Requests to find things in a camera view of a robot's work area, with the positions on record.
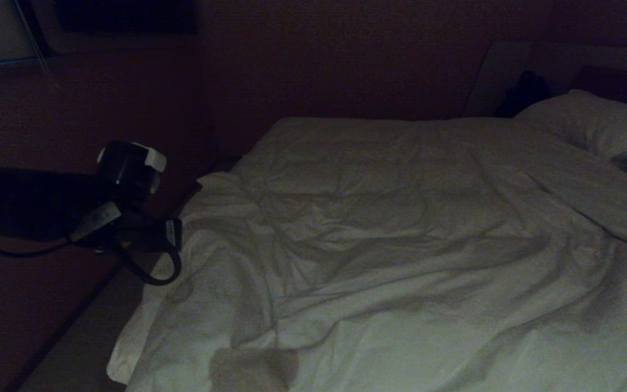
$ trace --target white pillow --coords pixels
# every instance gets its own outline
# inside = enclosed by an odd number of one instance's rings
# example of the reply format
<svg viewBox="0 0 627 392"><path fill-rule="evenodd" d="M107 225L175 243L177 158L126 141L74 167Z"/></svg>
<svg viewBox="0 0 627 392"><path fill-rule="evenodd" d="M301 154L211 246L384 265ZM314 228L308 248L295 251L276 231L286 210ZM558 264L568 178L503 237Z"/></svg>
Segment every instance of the white pillow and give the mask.
<svg viewBox="0 0 627 392"><path fill-rule="evenodd" d="M570 90L537 102L515 119L621 166L627 161L627 104Z"/></svg>

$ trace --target white duvet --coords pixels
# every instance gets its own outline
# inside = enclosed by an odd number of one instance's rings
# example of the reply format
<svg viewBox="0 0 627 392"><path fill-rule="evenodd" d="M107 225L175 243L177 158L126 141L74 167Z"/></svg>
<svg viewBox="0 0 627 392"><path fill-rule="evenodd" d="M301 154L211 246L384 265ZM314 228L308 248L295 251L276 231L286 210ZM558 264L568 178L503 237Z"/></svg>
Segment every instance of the white duvet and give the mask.
<svg viewBox="0 0 627 392"><path fill-rule="evenodd" d="M627 174L587 152L286 119L200 182L184 273L115 345L127 390L627 390Z"/></svg>

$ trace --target black bag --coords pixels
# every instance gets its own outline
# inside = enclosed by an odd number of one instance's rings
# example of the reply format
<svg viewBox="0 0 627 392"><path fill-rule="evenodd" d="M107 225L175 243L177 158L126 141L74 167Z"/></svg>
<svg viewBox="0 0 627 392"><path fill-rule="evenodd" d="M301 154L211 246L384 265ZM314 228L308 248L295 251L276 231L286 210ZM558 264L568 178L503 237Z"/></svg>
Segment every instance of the black bag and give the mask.
<svg viewBox="0 0 627 392"><path fill-rule="evenodd" d="M507 90L507 97L494 116L511 119L532 104L549 98L550 89L545 79L528 70L514 87Z"/></svg>

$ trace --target white bed sheet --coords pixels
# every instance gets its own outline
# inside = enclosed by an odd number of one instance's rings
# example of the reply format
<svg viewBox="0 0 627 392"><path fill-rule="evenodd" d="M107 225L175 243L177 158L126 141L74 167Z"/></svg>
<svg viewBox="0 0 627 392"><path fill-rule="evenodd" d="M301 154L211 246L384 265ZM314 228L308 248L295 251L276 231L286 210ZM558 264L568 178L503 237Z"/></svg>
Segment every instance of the white bed sheet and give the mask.
<svg viewBox="0 0 627 392"><path fill-rule="evenodd" d="M127 390L627 390L627 174L584 151L286 119L200 181L184 273L108 365Z"/></svg>

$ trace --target black cable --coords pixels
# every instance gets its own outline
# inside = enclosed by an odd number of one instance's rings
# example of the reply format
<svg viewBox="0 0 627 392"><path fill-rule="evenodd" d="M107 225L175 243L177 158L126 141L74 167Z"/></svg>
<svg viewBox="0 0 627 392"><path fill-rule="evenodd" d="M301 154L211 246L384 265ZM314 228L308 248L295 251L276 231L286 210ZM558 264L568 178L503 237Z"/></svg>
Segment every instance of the black cable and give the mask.
<svg viewBox="0 0 627 392"><path fill-rule="evenodd" d="M35 251L35 252L13 253L13 252L9 252L7 250L0 249L0 255L7 256L8 258L18 258L18 259L37 258L37 256L49 255L50 253L56 252L56 251L58 251L58 250L60 250L62 248L66 248L69 245L72 245L72 242L67 239L67 242L65 242L65 243L61 243L59 245L52 246L51 248L38 250L38 251Z"/></svg>
<svg viewBox="0 0 627 392"><path fill-rule="evenodd" d="M137 276L137 278L139 278L142 282L147 283L147 285L167 285L176 280L176 278L181 275L181 255L179 255L177 251L168 252L171 256L171 260L174 263L174 272L167 279L157 279L154 278L152 275L149 275L139 265L137 265L137 263L132 260L132 256L130 256L127 250L125 250L125 248L123 248L119 243L113 243L113 245L111 246L111 250L118 256L120 261L122 261L122 263L127 267L128 270L134 273L134 275Z"/></svg>

